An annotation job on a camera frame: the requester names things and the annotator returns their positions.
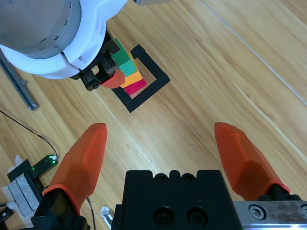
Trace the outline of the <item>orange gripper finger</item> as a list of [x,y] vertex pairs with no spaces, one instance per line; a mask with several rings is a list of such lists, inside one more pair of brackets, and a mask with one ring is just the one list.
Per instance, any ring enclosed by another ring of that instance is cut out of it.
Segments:
[[36,230],[89,230],[80,209],[93,194],[103,164],[107,127],[95,123],[65,154],[31,217]]
[[217,122],[215,139],[233,191],[246,201],[300,201],[280,180],[263,153],[237,127]]

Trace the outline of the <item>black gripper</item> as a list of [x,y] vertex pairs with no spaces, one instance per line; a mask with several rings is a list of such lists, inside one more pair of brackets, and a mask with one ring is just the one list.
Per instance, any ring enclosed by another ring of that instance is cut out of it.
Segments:
[[106,30],[101,49],[94,60],[71,79],[80,79],[88,91],[95,90],[101,85],[108,89],[120,87],[125,83],[125,75],[119,70],[119,66],[113,58],[113,55],[119,51],[119,45]]

